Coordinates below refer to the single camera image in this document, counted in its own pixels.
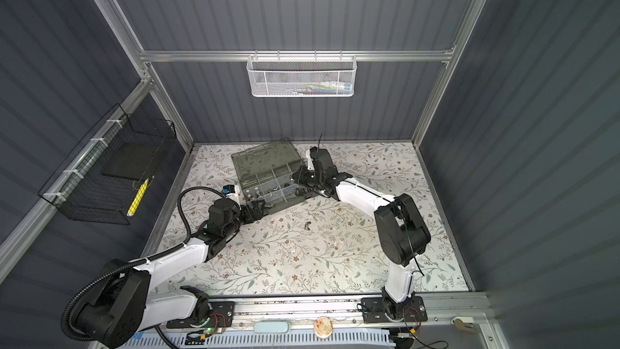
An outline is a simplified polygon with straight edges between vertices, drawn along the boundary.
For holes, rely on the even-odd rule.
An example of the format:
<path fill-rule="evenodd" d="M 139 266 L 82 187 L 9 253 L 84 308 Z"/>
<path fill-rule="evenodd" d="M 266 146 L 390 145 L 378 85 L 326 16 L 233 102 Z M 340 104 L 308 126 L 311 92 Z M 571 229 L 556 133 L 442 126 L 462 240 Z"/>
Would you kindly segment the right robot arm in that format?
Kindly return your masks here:
<path fill-rule="evenodd" d="M 431 241 L 413 198 L 407 194 L 393 196 L 378 192 L 353 175 L 340 172 L 325 148 L 310 148 L 307 158 L 309 165 L 301 166 L 292 180 L 320 196 L 349 204 L 375 220 L 379 245 L 390 261 L 387 282 L 382 289 L 384 308 L 407 307 L 414 294 L 416 257 L 425 253 Z"/>

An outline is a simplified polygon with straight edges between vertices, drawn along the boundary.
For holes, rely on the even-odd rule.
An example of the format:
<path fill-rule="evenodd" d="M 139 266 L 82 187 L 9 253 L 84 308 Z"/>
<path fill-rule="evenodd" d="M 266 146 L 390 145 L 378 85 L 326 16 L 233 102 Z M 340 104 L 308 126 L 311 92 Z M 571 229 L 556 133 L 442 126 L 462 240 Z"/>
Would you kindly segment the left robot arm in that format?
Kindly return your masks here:
<path fill-rule="evenodd" d="M 243 224 L 263 218 L 264 200 L 239 205 L 220 198 L 187 241 L 150 257 L 109 262 L 99 278 L 80 290 L 61 315 L 61 329 L 76 341 L 98 341 L 109 348 L 124 345 L 138 331 L 181 320 L 194 328 L 217 323 L 206 292 L 191 285 L 155 295 L 173 276 L 215 258 Z"/>

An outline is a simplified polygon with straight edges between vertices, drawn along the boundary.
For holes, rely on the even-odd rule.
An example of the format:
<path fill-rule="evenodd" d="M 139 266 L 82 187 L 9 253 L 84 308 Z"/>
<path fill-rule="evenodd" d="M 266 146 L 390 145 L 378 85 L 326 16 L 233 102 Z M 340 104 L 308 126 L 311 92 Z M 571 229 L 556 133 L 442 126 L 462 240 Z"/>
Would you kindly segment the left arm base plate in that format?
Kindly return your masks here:
<path fill-rule="evenodd" d="M 232 326 L 235 303 L 232 301 L 210 302 L 200 305 L 188 317 L 168 321 L 168 329 L 224 329 Z"/>

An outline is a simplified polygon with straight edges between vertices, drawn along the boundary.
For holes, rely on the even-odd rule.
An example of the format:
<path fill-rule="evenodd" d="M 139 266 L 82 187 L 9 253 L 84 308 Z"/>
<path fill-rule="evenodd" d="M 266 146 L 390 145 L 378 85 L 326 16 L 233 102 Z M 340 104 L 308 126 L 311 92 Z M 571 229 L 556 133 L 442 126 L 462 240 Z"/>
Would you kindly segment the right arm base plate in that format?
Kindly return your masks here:
<path fill-rule="evenodd" d="M 393 302 L 390 297 L 364 297 L 357 304 L 357 310 L 367 324 L 428 321 L 424 301 L 419 296 L 408 297 L 401 303 Z"/>

